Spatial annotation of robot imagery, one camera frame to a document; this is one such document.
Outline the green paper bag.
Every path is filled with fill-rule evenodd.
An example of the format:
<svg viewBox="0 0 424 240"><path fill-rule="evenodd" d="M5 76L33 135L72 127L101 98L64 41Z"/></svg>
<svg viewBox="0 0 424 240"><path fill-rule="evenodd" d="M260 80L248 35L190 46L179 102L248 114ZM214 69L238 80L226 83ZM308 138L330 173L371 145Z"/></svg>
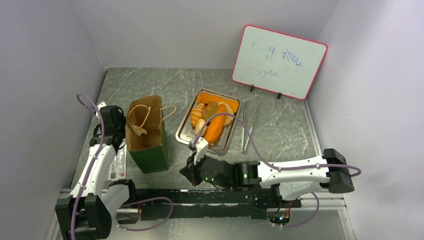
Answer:
<svg viewBox="0 0 424 240"><path fill-rule="evenodd" d="M130 103L126 114L126 146L144 174L169 169L165 119L176 110L175 105L163 106L159 95L145 96Z"/></svg>

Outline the small round fake bun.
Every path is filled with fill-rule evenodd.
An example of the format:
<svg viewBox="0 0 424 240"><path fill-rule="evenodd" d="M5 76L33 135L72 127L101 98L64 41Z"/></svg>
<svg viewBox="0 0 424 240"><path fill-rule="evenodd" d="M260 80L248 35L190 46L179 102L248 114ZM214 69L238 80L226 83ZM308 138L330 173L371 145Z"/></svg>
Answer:
<svg viewBox="0 0 424 240"><path fill-rule="evenodd" d="M196 122L194 133L196 135L200 134L200 136L204 136L208 130L208 125L206 124L206 120L203 118L199 118Z"/></svg>

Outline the brown bread slice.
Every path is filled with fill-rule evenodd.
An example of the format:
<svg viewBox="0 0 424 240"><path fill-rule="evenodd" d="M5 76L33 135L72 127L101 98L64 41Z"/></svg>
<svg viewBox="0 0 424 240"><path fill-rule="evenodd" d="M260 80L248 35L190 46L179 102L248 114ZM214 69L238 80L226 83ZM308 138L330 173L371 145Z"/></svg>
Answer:
<svg viewBox="0 0 424 240"><path fill-rule="evenodd" d="M211 116L213 116L216 113L218 106L219 105L217 102L206 103L202 111L202 118L205 121L208 120Z"/></svg>

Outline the fake croissant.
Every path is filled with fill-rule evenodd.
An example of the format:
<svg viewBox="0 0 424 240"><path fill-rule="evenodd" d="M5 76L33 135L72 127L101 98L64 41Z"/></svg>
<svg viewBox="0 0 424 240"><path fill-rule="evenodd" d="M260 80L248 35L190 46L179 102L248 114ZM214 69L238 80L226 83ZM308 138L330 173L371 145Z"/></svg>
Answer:
<svg viewBox="0 0 424 240"><path fill-rule="evenodd" d="M203 117L204 108L205 108L205 104L199 103L197 106L195 106L191 110L191 112L190 112L190 123L191 123L191 126L193 128L197 125L198 120Z"/></svg>

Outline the braided fake bread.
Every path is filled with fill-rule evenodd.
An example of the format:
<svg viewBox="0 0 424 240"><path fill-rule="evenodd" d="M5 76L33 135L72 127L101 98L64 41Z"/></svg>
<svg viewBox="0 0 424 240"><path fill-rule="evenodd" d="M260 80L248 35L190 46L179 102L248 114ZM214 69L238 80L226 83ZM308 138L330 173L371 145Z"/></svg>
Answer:
<svg viewBox="0 0 424 240"><path fill-rule="evenodd" d="M212 102L216 102L216 103L223 102L223 103L228 104L234 113L236 113L238 111L239 106L240 106L240 104L237 100L218 96L218 95L211 94L211 93L208 93L208 92L200 92L197 96L197 102L199 104L200 103L209 104L209 103L212 103Z"/></svg>

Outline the orange fake baguette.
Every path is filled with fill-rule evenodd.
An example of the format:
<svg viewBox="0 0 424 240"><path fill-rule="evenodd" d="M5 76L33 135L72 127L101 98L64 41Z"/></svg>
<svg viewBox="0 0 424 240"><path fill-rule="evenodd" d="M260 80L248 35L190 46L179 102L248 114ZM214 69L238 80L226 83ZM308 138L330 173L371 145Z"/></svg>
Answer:
<svg viewBox="0 0 424 240"><path fill-rule="evenodd" d="M209 144L214 143L222 133L226 118L224 112L217 113L210 118L208 129L203 136Z"/></svg>

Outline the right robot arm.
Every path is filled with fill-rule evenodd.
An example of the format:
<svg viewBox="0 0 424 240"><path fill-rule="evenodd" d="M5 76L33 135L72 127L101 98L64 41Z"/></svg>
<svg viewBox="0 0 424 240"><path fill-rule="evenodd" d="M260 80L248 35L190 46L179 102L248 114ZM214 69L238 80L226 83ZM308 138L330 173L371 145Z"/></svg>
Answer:
<svg viewBox="0 0 424 240"><path fill-rule="evenodd" d="M193 186L207 182L225 190L244 191L277 186L270 193L270 202L282 207L304 194L327 189L332 194L355 190L346 158L334 148L321 155L303 160L284 162L239 161L229 163L204 155L187 159L179 170Z"/></svg>

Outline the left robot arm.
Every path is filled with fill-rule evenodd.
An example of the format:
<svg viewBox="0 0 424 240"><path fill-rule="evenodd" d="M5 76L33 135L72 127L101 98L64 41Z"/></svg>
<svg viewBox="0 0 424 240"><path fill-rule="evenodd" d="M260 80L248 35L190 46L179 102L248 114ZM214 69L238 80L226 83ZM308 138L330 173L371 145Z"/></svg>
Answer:
<svg viewBox="0 0 424 240"><path fill-rule="evenodd" d="M99 109L105 131L98 124L89 141L89 156L75 188L67 198L58 199L55 212L65 240L102 240L109 237L113 217L123 205L134 207L139 200L131 179L112 181L103 187L115 158L125 153L126 117L121 107L106 105Z"/></svg>

